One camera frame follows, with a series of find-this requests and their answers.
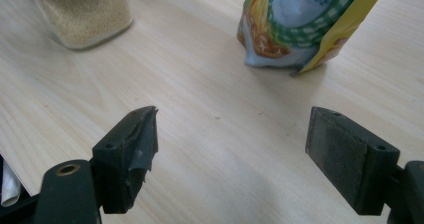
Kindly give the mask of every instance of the wood grain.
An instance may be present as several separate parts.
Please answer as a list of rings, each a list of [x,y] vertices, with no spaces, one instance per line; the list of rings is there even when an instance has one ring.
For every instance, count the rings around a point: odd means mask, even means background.
[[[155,105],[159,153],[136,205],[104,223],[386,223],[359,217],[304,152],[312,106],[424,159],[424,2],[379,0],[338,57],[295,78],[251,68],[244,0],[129,0],[131,28],[94,49],[49,37],[32,0],[0,0],[0,152],[30,193]]]

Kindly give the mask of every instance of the screw hole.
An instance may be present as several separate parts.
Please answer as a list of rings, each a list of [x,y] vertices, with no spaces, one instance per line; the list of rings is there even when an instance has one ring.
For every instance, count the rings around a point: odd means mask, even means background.
[[[66,166],[63,166],[56,170],[56,175],[58,176],[67,176],[72,173],[75,173],[80,168],[80,165],[77,164],[69,164]]]
[[[386,147],[385,147],[385,146],[383,146],[383,145],[378,145],[378,146],[377,146],[377,149],[378,149],[378,150],[385,151],[385,150],[386,150]]]

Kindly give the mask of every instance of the light wood tabletop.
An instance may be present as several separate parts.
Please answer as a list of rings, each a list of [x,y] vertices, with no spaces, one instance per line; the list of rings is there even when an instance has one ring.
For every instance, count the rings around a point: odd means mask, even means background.
[[[159,152],[135,206],[104,223],[386,223],[361,217],[305,153],[310,110],[343,113],[424,159],[424,2],[379,0],[313,71],[252,68],[244,0],[129,0],[132,26],[87,51],[32,0],[0,0],[0,152],[31,194],[128,112],[154,105]]]

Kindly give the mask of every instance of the cartoon character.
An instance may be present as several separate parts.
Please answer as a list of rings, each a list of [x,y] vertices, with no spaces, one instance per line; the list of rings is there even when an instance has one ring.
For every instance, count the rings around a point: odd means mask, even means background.
[[[353,0],[246,0],[239,40],[245,63],[303,66]]]
[[[274,21],[285,27],[304,26],[327,10],[333,0],[271,0]]]

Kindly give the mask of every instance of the colorful packaging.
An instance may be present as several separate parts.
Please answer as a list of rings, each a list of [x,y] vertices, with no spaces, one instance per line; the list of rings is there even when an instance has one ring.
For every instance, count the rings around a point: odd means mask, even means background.
[[[246,0],[237,38],[250,66],[310,70],[337,56],[377,0]]]

